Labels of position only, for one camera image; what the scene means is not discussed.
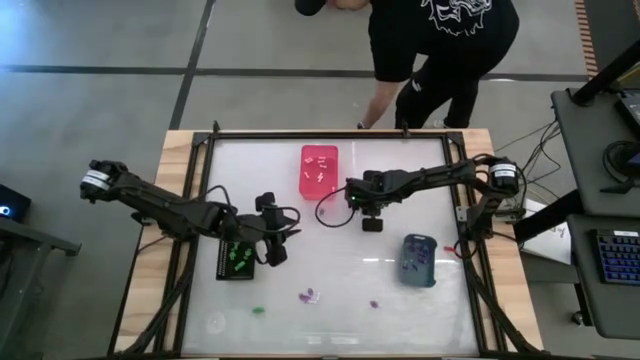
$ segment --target black t-shirt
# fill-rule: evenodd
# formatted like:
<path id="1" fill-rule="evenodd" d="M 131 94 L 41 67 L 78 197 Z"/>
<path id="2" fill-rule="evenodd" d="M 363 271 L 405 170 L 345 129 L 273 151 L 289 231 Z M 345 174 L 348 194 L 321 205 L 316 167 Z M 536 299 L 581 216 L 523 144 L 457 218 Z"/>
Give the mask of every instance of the black t-shirt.
<path id="1" fill-rule="evenodd" d="M 407 80 L 416 54 L 460 71 L 466 62 L 485 61 L 492 68 L 519 25 L 511 0 L 371 0 L 371 6 L 376 79 L 387 82 Z"/>

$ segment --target person's arm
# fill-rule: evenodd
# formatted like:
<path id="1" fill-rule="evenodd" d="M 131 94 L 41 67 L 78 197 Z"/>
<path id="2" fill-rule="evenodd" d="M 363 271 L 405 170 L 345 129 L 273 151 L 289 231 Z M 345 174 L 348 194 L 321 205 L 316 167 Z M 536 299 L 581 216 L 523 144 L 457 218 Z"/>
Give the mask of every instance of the person's arm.
<path id="1" fill-rule="evenodd" d="M 370 129 L 384 115 L 398 92 L 399 82 L 376 81 L 376 92 L 369 102 L 367 113 L 362 119 L 365 129 Z"/>

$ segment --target white graphic print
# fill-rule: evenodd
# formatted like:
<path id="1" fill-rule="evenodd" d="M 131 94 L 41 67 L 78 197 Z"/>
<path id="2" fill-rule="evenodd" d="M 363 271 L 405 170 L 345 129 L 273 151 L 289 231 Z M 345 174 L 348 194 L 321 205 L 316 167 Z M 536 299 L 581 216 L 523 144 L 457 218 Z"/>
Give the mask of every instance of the white graphic print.
<path id="1" fill-rule="evenodd" d="M 491 10 L 492 0 L 422 0 L 420 6 L 431 8 L 429 20 L 436 28 L 451 35 L 474 35 L 484 27 L 484 13 Z"/>

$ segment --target gray floor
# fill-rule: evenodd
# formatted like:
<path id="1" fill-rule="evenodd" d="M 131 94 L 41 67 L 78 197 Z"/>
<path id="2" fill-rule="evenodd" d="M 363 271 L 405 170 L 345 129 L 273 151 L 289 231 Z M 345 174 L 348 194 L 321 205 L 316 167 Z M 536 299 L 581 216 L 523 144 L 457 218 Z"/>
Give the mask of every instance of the gray floor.
<path id="1" fill-rule="evenodd" d="M 521 32 L 494 71 L 584 74 L 573 0 L 514 0 Z M 205 0 L 0 1 L 0 64 L 187 65 Z M 200 67 L 369 70 L 367 13 L 297 16 L 290 0 L 218 0 Z M 83 243 L 80 256 L 53 256 L 44 292 L 27 322 L 25 353 L 45 359 L 105 353 L 139 227 L 119 204 L 90 205 L 78 185 L 91 159 L 114 159 L 152 180 L 181 76 L 0 74 L 0 183 L 34 200 L 29 224 Z M 472 126 L 489 128 L 496 147 L 553 120 L 549 94 L 574 83 L 483 82 Z M 372 93 L 370 79 L 196 77 L 181 128 L 353 128 Z M 440 109 L 431 120 L 440 118 Z M 390 127 L 385 115 L 381 128 Z M 524 162 L 531 137 L 500 152 Z M 562 171 L 541 184 L 574 188 L 560 138 L 548 153 Z M 531 174 L 551 169 L 541 160 Z M 542 200 L 552 196 L 535 189 Z M 637 354 L 634 342 L 599 338 L 568 323 L 575 296 L 565 285 L 534 284 L 546 348 L 565 355 Z"/>

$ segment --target black keyboard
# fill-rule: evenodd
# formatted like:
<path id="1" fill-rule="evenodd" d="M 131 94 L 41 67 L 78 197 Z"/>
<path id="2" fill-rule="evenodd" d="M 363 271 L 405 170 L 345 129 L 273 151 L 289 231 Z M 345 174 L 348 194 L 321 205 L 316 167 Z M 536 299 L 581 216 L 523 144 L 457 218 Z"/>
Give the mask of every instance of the black keyboard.
<path id="1" fill-rule="evenodd" d="M 640 236 L 635 231 L 594 230 L 603 283 L 640 286 Z"/>

